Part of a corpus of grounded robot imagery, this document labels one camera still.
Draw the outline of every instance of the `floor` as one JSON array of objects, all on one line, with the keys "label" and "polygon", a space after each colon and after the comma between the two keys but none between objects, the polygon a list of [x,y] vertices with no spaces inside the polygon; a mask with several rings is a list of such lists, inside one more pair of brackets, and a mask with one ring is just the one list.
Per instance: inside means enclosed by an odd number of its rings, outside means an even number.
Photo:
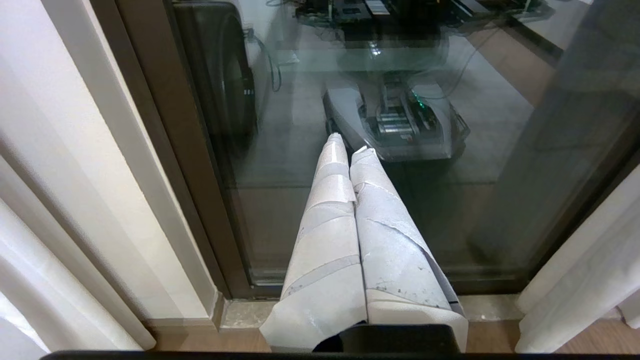
[{"label": "floor", "polygon": [[[472,322],[467,352],[509,353],[518,341],[518,321]],[[193,330],[157,334],[155,351],[269,352],[258,329],[220,332]],[[557,352],[565,354],[640,354],[640,331],[620,320],[599,320]]]}]

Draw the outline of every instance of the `white foam padding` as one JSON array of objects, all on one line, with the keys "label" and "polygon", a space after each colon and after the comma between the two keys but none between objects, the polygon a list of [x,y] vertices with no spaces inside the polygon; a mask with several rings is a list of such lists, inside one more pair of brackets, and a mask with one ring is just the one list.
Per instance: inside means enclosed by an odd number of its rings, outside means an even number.
[{"label": "white foam padding", "polygon": [[367,319],[355,194],[338,134],[324,145],[280,301],[260,327],[275,352],[310,352]]},{"label": "white foam padding", "polygon": [[458,297],[374,149],[354,153],[351,182],[369,323],[450,325],[464,352],[468,321]]}]

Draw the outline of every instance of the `glass panel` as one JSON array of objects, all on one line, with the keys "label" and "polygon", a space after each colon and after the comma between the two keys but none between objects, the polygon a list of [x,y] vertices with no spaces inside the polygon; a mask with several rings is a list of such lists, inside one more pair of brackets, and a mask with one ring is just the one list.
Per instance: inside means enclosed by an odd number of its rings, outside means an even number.
[{"label": "glass panel", "polygon": [[282,283],[331,132],[376,149],[454,286],[526,281],[637,148],[639,6],[174,2],[251,282]]}]

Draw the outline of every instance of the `brown door frame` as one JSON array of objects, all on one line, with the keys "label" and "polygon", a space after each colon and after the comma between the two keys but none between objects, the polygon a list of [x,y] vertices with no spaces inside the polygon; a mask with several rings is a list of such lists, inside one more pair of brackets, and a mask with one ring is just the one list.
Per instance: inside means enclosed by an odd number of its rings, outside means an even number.
[{"label": "brown door frame", "polygon": [[279,297],[278,286],[253,286],[245,271],[170,3],[91,4],[216,287],[228,299]]}]

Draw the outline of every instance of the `door frame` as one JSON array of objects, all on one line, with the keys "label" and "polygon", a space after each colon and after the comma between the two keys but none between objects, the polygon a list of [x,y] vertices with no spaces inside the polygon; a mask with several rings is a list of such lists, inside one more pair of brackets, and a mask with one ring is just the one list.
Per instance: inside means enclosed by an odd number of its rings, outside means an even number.
[{"label": "door frame", "polygon": [[252,286],[245,272],[170,2],[90,2],[214,284],[227,299],[279,297],[278,286]]},{"label": "door frame", "polygon": [[[156,148],[159,159],[215,285],[228,299],[278,298],[281,286],[254,286],[243,259],[238,221],[227,211],[219,186],[220,171],[207,136],[203,115],[192,87],[186,55],[170,0],[90,0],[132,98]],[[553,243],[537,264],[519,274],[454,277],[456,292],[464,295],[517,293],[593,212],[595,206],[640,161],[637,149],[608,155],[612,172],[590,186],[587,197],[572,204],[543,241]]]}]

